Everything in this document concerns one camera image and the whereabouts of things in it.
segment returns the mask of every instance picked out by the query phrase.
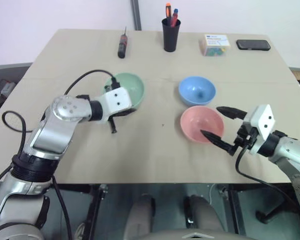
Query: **pen holder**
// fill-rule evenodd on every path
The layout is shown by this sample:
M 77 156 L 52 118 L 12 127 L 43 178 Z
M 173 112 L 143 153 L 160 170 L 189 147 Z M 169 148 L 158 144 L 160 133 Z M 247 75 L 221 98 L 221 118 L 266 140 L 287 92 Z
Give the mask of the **pen holder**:
M 172 27 L 167 25 L 166 18 L 162 20 L 164 50 L 167 52 L 173 52 L 176 49 L 180 24 L 181 21 L 177 20 L 176 25 Z

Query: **bowl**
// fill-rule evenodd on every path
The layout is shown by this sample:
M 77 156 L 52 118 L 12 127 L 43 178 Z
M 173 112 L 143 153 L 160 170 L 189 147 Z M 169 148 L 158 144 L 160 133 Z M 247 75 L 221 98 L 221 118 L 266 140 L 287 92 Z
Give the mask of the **bowl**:
M 188 139 L 197 143 L 210 143 L 200 130 L 223 136 L 224 124 L 222 117 L 213 109 L 194 106 L 184 111 L 181 117 L 181 128 Z
M 182 101 L 188 106 L 206 105 L 212 101 L 216 89 L 212 82 L 201 76 L 189 76 L 179 84 Z
M 132 102 L 132 108 L 137 109 L 144 97 L 144 84 L 139 76 L 123 72 L 114 75 L 117 81 L 124 87 L 129 95 Z M 111 79 L 107 79 L 105 85 L 111 85 Z

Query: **black smartphone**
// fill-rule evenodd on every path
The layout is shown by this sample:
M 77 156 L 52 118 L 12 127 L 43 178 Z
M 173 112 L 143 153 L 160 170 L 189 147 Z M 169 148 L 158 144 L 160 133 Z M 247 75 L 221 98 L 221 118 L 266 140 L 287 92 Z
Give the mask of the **black smartphone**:
M 236 45 L 240 50 L 262 50 L 269 51 L 270 44 L 266 40 L 237 40 Z

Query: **screwdriver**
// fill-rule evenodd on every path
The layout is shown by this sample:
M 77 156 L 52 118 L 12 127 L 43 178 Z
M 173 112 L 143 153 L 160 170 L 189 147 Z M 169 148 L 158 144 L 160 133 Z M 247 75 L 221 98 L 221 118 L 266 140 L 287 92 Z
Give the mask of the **screwdriver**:
M 128 37 L 126 36 L 126 27 L 124 30 L 124 34 L 120 37 L 118 56 L 119 58 L 125 58 L 126 45 L 128 44 Z

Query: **power outlet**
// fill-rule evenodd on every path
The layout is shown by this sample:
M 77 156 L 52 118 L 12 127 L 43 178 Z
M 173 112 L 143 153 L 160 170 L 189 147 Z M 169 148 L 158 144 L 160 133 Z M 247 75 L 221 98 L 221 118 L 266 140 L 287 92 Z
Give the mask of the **power outlet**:
M 1 90 L 1 94 L 4 95 L 5 97 L 8 97 L 13 89 L 15 88 L 16 84 L 15 82 L 7 82 L 4 86 L 4 88 Z

